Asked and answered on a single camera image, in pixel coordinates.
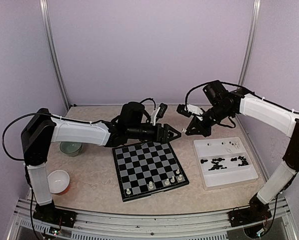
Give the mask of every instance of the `wire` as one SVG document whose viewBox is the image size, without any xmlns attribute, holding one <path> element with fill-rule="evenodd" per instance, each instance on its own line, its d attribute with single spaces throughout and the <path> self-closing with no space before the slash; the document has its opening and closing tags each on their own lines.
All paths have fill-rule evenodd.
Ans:
<svg viewBox="0 0 299 240">
<path fill-rule="evenodd" d="M 148 97 L 148 98 L 143 99 L 139 103 L 142 104 L 142 103 L 144 103 L 146 101 L 152 101 L 154 103 L 154 109 L 156 109 L 156 102 L 155 102 L 154 98 Z"/>
<path fill-rule="evenodd" d="M 217 125 L 221 126 L 221 127 L 225 127 L 225 128 L 229 128 L 229 129 L 234 129 L 236 128 L 236 123 L 230 118 L 228 117 L 229 121 L 233 124 L 233 126 L 230 125 L 226 125 L 226 124 L 222 124 L 222 123 L 217 123 Z"/>
<path fill-rule="evenodd" d="M 115 124 L 116 121 L 119 119 L 119 117 L 120 117 L 120 115 L 117 115 L 117 116 L 114 117 L 110 122 L 111 122 L 112 124 Z"/>
<path fill-rule="evenodd" d="M 31 187 L 31 198 L 30 198 L 30 206 L 29 206 L 29 215 L 30 215 L 30 223 L 31 223 L 31 228 L 33 229 L 34 235 L 38 240 L 41 240 L 39 236 L 37 235 L 35 228 L 34 228 L 34 222 L 33 222 L 33 215 L 32 215 L 32 206 L 33 206 L 33 199 L 34 199 L 34 191 L 33 188 Z"/>
<path fill-rule="evenodd" d="M 268 217 L 265 216 L 265 227 L 268 225 Z"/>
<path fill-rule="evenodd" d="M 234 211 L 235 209 L 241 210 L 238 206 L 234 207 L 232 211 Z"/>
<path fill-rule="evenodd" d="M 207 85 L 207 84 L 210 84 L 210 83 L 212 83 L 212 81 L 202 83 L 202 84 L 200 84 L 200 85 L 197 85 L 197 86 L 193 87 L 192 89 L 190 89 L 190 90 L 187 92 L 186 97 L 185 97 L 185 108 L 186 108 L 187 111 L 188 111 L 187 104 L 188 104 L 188 98 L 189 98 L 190 93 L 191 93 L 192 91 L 194 91 L 195 89 L 198 89 L 198 88 L 203 87 L 203 86 L 205 86 L 205 85 Z M 269 104 L 273 104 L 274 106 L 279 107 L 279 108 L 281 108 L 281 109 L 284 109 L 284 110 L 286 110 L 286 111 L 288 111 L 288 112 L 295 113 L 295 114 L 299 114 L 299 111 L 293 111 L 293 110 L 288 109 L 287 107 L 284 107 L 284 106 L 282 106 L 282 105 L 279 105 L 279 104 L 277 104 L 277 103 L 275 103 L 275 102 L 266 100 L 266 99 L 264 99 L 264 98 L 258 96 L 257 94 L 255 94 L 253 91 L 249 90 L 247 87 L 244 87 L 244 86 L 242 86 L 242 85 L 235 84 L 235 83 L 231 83 L 231 82 L 225 82 L 225 81 L 221 81 L 220 83 L 221 83 L 221 84 L 224 84 L 224 85 L 229 85 L 229 86 L 232 86 L 232 87 L 241 88 L 241 89 L 245 90 L 246 92 L 248 92 L 249 94 L 253 95 L 254 97 L 257 97 L 258 99 L 262 99 L 264 102 L 267 102 L 267 103 L 269 103 Z"/>
<path fill-rule="evenodd" d="M 16 122 L 18 122 L 21 119 L 30 117 L 30 116 L 48 116 L 50 118 L 54 118 L 54 119 L 59 119 L 59 120 L 65 120 L 65 121 L 69 121 L 69 122 L 74 122 L 74 123 L 79 123 L 79 124 L 97 124 L 99 122 L 101 122 L 102 120 L 97 120 L 97 121 L 93 121 L 93 122 L 89 122 L 89 121 L 81 121 L 81 120 L 76 120 L 76 119 L 71 119 L 71 118 L 66 118 L 66 117 L 59 117 L 59 116 L 55 116 L 52 114 L 48 114 L 48 113 L 42 113 L 42 112 L 34 112 L 34 113 L 29 113 L 29 114 L 25 114 L 23 116 L 20 116 L 18 118 L 16 118 L 15 120 L 13 120 L 12 122 L 10 122 L 4 129 L 3 134 L 1 136 L 1 144 L 3 146 L 4 152 L 6 153 L 6 155 L 10 158 L 13 159 L 15 161 L 24 161 L 24 159 L 22 158 L 16 158 L 13 157 L 9 154 L 9 152 L 7 151 L 6 147 L 5 147 L 5 134 L 6 131 Z"/>
<path fill-rule="evenodd" d="M 264 236 L 271 230 L 271 228 L 272 228 L 272 226 L 273 226 L 274 219 L 275 219 L 275 215 L 276 215 L 276 208 L 277 208 L 277 205 L 278 205 L 279 194 L 280 194 L 280 193 L 278 193 L 278 194 L 276 195 L 275 207 L 274 207 L 274 214 L 273 214 L 273 218 L 272 218 L 272 220 L 271 220 L 271 223 L 270 223 L 268 229 L 266 230 L 266 232 L 265 232 L 263 235 L 261 235 L 260 237 L 264 237 Z"/>
<path fill-rule="evenodd" d="M 139 140 L 139 141 L 141 142 L 141 144 L 140 144 L 141 146 L 150 142 L 149 140 Z"/>
</svg>

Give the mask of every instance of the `purple wall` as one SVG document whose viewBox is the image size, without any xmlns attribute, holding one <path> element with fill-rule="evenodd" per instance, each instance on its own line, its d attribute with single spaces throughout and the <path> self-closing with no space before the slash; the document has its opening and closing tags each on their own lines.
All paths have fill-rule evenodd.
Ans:
<svg viewBox="0 0 299 240">
<path fill-rule="evenodd" d="M 245 86 L 299 111 L 299 1 L 261 1 Z M 271 175 L 281 162 L 289 139 L 257 120 L 241 119 Z M 299 174 L 287 190 L 286 199 L 299 231 Z"/>
<path fill-rule="evenodd" d="M 253 0 L 49 1 L 71 103 L 122 104 L 154 97 L 182 103 L 187 91 L 238 83 Z M 191 103 L 207 103 L 202 91 Z"/>
<path fill-rule="evenodd" d="M 2 131 L 13 119 L 41 107 L 64 114 L 39 1 L 0 0 L 0 239 L 19 197 L 28 191 L 22 162 L 9 159 L 1 145 Z M 20 133 L 25 121 L 7 132 L 13 156 L 22 157 Z"/>
</svg>

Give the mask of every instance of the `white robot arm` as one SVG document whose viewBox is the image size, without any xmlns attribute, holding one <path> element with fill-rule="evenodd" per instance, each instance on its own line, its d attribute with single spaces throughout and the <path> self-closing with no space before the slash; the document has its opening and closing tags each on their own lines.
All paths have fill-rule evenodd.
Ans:
<svg viewBox="0 0 299 240">
<path fill-rule="evenodd" d="M 288 110 L 279 105 L 266 101 L 264 98 L 256 96 L 247 88 L 241 87 L 228 92 L 219 80 L 202 84 L 192 90 L 202 87 L 203 92 L 212 104 L 212 108 L 207 111 L 187 104 L 180 104 L 177 112 L 186 117 L 194 116 L 184 129 L 186 135 L 211 135 L 211 127 L 221 124 L 227 117 L 234 118 L 236 114 L 242 114 L 262 121 L 284 133 L 290 138 L 289 145 L 283 157 L 283 161 L 264 184 L 264 186 L 249 201 L 248 210 L 234 210 L 229 212 L 229 219 L 232 227 L 261 221 L 270 218 L 268 203 L 285 190 L 299 172 L 299 113 Z"/>
<path fill-rule="evenodd" d="M 73 227 L 75 222 L 75 212 L 55 208 L 52 200 L 46 172 L 51 143 L 79 142 L 109 148 L 125 144 L 128 139 L 167 143 L 181 137 L 181 133 L 168 124 L 162 126 L 157 123 L 166 110 L 167 105 L 161 103 L 149 115 L 140 102 L 129 102 L 123 105 L 120 115 L 112 121 L 96 122 L 61 117 L 49 113 L 46 108 L 29 114 L 34 117 L 22 131 L 21 143 L 27 182 L 37 203 L 33 218 L 57 225 L 61 220 L 62 226 L 66 227 Z"/>
</svg>

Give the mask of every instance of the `black and white checkered board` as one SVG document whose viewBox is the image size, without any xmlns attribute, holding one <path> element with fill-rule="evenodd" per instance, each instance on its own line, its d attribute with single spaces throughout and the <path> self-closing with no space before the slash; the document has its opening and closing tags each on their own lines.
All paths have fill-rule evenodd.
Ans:
<svg viewBox="0 0 299 240">
<path fill-rule="evenodd" d="M 113 148 L 116 173 L 123 202 L 172 190 L 189 180 L 169 143 L 145 142 Z M 178 180 L 179 170 L 182 180 Z M 175 182 L 165 185 L 167 178 Z M 149 189 L 149 182 L 154 188 Z"/>
</svg>

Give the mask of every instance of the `table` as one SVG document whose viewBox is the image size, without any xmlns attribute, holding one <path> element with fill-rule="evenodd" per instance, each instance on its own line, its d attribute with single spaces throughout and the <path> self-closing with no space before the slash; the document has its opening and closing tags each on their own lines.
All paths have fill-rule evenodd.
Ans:
<svg viewBox="0 0 299 240">
<path fill-rule="evenodd" d="M 188 126 L 190 119 L 178 114 L 176 107 L 168 106 L 164 118 L 160 119 L 159 123 L 168 123 L 181 131 Z M 66 116 L 83 121 L 110 121 L 120 114 L 121 108 L 122 106 L 77 106 L 72 107 Z M 151 108 L 150 105 L 146 106 L 149 112 L 152 111 Z M 122 201 L 111 148 L 84 144 L 80 155 L 69 157 L 61 153 L 59 143 L 52 143 L 46 164 L 47 174 L 61 169 L 67 171 L 70 176 L 69 191 L 63 195 L 53 195 L 54 202 L 57 206 L 78 210 L 137 215 L 203 213 L 245 206 L 264 185 L 264 179 L 239 126 L 229 129 L 215 125 L 212 135 L 208 138 L 230 137 L 240 137 L 242 140 L 259 176 L 255 182 L 204 190 L 193 141 L 205 138 L 182 134 L 181 138 L 171 142 L 171 146 L 189 179 L 189 185 L 129 202 Z"/>
</svg>

